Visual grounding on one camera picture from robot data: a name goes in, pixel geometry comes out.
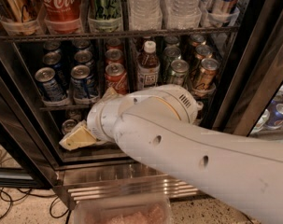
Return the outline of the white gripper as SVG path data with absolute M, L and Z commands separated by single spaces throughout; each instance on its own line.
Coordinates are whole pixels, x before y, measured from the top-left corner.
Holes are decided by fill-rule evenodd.
M 102 99 L 92 106 L 87 122 L 79 122 L 70 133 L 67 133 L 59 142 L 60 146 L 69 151 L 87 147 L 101 141 L 114 141 L 112 129 L 116 119 L 123 109 L 124 96 L 109 87 Z

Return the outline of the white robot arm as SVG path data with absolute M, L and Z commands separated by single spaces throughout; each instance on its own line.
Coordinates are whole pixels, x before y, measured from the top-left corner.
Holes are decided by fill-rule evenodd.
M 197 103 L 168 84 L 92 106 L 87 130 L 129 157 L 257 218 L 283 224 L 283 144 L 194 125 Z

